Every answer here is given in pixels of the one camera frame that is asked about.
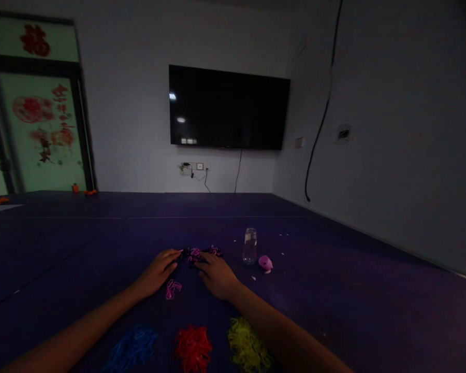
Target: clear water bottle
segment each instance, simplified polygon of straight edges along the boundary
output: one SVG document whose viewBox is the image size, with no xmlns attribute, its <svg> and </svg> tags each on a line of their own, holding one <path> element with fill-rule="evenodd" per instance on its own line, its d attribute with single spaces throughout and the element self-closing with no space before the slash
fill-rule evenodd
<svg viewBox="0 0 466 373">
<path fill-rule="evenodd" d="M 257 261 L 257 231 L 247 228 L 245 232 L 245 246 L 243 247 L 243 262 L 252 265 Z"/>
</svg>

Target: hand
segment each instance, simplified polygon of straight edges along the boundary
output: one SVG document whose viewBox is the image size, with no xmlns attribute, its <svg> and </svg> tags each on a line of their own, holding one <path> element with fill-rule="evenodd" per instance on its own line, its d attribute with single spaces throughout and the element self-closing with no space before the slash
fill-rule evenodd
<svg viewBox="0 0 466 373">
<path fill-rule="evenodd" d="M 207 261 L 207 263 L 195 263 L 202 270 L 199 273 L 202 281 L 216 298 L 230 300 L 242 287 L 242 283 L 223 258 L 204 252 L 200 254 Z"/>
<path fill-rule="evenodd" d="M 178 265 L 177 263 L 173 263 L 167 267 L 167 269 L 166 266 L 180 256 L 180 254 L 181 251 L 169 249 L 155 257 L 154 261 L 150 263 L 148 268 L 132 285 L 132 288 L 136 291 L 139 297 L 142 299 L 146 298 L 159 290 Z"/>
</svg>

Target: electrical outlet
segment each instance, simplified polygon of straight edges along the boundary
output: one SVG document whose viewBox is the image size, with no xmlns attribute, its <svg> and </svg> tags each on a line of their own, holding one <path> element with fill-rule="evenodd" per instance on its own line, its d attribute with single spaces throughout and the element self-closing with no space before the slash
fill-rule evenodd
<svg viewBox="0 0 466 373">
<path fill-rule="evenodd" d="M 299 137 L 298 139 L 295 140 L 295 149 L 302 148 L 305 143 L 305 137 Z"/>
</svg>

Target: person's left hand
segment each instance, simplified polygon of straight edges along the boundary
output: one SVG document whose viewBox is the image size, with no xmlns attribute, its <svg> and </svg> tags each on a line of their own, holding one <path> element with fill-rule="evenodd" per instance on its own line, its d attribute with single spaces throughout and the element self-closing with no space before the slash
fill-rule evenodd
<svg viewBox="0 0 466 373">
<path fill-rule="evenodd" d="M 139 297 L 142 299 L 146 298 L 159 290 L 178 265 L 177 263 L 173 263 L 167 268 L 166 266 L 180 256 L 180 254 L 180 251 L 169 249 L 155 257 L 154 261 L 150 263 L 148 268 L 132 285 L 132 288 Z"/>
</svg>

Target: television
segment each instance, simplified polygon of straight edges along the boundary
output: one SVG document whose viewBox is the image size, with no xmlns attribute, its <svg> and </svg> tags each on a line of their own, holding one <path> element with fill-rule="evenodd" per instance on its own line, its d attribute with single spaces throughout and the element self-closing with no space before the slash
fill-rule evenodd
<svg viewBox="0 0 466 373">
<path fill-rule="evenodd" d="M 280 150 L 290 80 L 169 65 L 171 144 Z"/>
</svg>

